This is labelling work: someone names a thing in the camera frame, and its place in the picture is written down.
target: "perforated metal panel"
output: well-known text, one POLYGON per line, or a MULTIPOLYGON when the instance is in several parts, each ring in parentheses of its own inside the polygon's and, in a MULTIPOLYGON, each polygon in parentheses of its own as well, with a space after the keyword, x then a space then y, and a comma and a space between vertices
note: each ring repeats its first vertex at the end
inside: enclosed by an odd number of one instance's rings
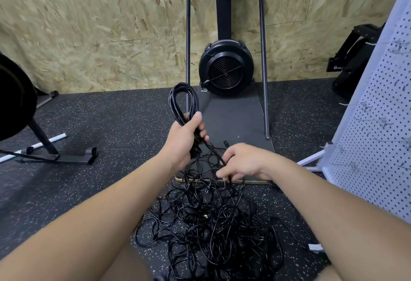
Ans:
POLYGON ((397 0, 323 164, 329 181, 411 223, 411 0, 397 0))

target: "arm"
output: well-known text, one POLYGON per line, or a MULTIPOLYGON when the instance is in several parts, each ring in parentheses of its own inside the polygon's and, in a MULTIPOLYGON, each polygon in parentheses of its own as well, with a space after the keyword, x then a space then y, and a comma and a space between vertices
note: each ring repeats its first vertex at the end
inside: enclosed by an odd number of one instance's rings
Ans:
POLYGON ((411 225, 342 190, 293 161, 236 144, 225 152, 219 177, 273 180, 320 241, 345 281, 409 280, 411 225))
POLYGON ((0 262, 2 280, 97 280, 114 261, 138 220, 190 160, 194 130, 208 140, 201 113, 175 122, 162 150, 107 189, 79 204, 0 262))

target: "person's left arm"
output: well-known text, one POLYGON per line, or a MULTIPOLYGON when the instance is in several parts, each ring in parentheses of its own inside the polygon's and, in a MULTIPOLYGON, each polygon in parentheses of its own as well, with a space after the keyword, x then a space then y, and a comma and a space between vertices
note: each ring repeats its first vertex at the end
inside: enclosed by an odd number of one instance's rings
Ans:
POLYGON ((190 160, 201 113, 175 122, 162 150, 107 189, 58 217, 0 262, 2 280, 97 280, 172 175, 190 160))

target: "person's right arm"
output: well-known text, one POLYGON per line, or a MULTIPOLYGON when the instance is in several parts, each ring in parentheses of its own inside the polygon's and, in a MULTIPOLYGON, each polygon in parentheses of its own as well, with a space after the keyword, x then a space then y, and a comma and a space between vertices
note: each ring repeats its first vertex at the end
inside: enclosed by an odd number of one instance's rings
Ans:
POLYGON ((344 281, 411 280, 411 225, 278 154, 239 143, 217 176, 274 181, 304 217, 344 281))

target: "white tube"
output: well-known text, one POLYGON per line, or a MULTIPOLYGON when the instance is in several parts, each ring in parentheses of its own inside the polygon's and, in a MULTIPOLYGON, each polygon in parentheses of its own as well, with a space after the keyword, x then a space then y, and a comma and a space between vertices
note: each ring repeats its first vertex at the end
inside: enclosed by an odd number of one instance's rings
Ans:
MULTIPOLYGON (((55 141, 57 141, 57 140, 60 140, 60 139, 65 138, 65 137, 67 137, 67 135, 66 135, 66 133, 63 133, 63 134, 60 134, 60 135, 55 136, 55 137, 53 137, 53 138, 50 138, 49 141, 50 141, 50 142, 55 142, 55 141)), ((41 142, 39 142, 39 143, 36 143, 36 144, 32 145, 32 147, 33 147, 34 149, 38 149, 38 148, 40 148, 40 147, 43 147, 43 144, 42 144, 41 142)), ((22 150, 15 151, 14 153, 22 153, 22 150)), ((0 163, 2 163, 2 162, 4 162, 4 161, 7 161, 7 160, 9 160, 9 159, 13 159, 13 158, 15 158, 15 157, 16 157, 15 155, 7 154, 7 155, 2 156, 2 157, 0 158, 0 163)))

